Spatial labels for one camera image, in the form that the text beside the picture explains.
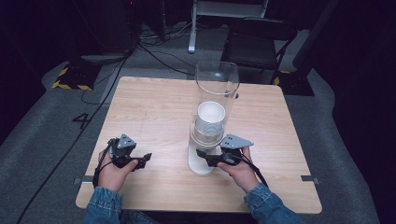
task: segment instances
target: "wooden tabletop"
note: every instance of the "wooden tabletop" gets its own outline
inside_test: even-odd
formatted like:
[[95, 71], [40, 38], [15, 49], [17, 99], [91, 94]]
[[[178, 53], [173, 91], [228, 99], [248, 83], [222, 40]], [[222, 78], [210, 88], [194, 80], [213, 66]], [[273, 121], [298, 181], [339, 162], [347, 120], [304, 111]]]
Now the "wooden tabletop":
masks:
[[[193, 80], [122, 77], [107, 112], [86, 175], [111, 138], [127, 134], [137, 142], [133, 157], [152, 153], [146, 168], [130, 173], [120, 191], [124, 209], [247, 213], [242, 191], [219, 168], [196, 175], [188, 165]], [[321, 204], [282, 90], [241, 84], [226, 133], [254, 142], [250, 147], [272, 192], [296, 213], [317, 214]], [[92, 184], [82, 184], [76, 204], [85, 208]]]

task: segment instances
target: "denim sleeve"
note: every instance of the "denim sleeve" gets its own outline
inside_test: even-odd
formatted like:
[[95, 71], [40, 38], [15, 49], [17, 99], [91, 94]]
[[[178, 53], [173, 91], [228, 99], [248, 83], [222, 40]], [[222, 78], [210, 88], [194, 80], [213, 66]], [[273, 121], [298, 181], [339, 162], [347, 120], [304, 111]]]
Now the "denim sleeve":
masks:
[[286, 207], [282, 200], [260, 183], [247, 196], [245, 203], [251, 215], [259, 223], [304, 223], [303, 220]]
[[122, 197], [117, 192], [96, 187], [87, 206], [84, 223], [120, 223]]

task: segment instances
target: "transparent cylinder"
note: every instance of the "transparent cylinder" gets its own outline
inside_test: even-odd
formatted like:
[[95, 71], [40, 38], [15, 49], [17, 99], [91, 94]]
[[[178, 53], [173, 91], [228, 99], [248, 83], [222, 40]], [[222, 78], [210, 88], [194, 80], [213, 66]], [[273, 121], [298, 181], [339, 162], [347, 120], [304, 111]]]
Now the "transparent cylinder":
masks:
[[235, 63], [199, 62], [192, 107], [191, 137], [200, 148], [215, 147], [223, 138], [239, 87]]

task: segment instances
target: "white cup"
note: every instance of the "white cup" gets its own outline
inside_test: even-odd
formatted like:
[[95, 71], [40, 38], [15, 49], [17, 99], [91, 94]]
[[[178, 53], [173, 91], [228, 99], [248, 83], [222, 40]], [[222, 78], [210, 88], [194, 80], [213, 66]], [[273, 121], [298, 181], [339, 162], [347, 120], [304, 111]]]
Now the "white cup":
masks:
[[223, 130], [225, 118], [224, 107], [216, 102], [207, 101], [198, 106], [195, 128], [203, 135], [212, 136]]

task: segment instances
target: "hand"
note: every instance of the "hand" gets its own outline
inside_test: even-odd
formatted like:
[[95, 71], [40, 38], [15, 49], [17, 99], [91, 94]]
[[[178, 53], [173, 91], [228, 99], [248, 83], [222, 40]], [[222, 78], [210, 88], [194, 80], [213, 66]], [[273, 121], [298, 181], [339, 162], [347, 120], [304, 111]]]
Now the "hand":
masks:
[[[99, 153], [99, 160], [102, 158], [102, 155], [103, 151]], [[111, 162], [111, 158], [110, 154], [107, 153], [102, 161], [102, 167], [104, 167], [109, 162]], [[125, 182], [126, 176], [131, 173], [137, 164], [138, 161], [133, 160], [120, 169], [113, 163], [110, 163], [100, 172], [98, 186], [119, 192]]]
[[[248, 147], [244, 147], [242, 153], [251, 161], [250, 157], [250, 149]], [[254, 171], [246, 164], [241, 161], [236, 166], [228, 165], [224, 162], [219, 162], [218, 167], [227, 172], [230, 176], [233, 177], [233, 181], [245, 192], [249, 193], [253, 190], [258, 184], [259, 180], [256, 177]]]

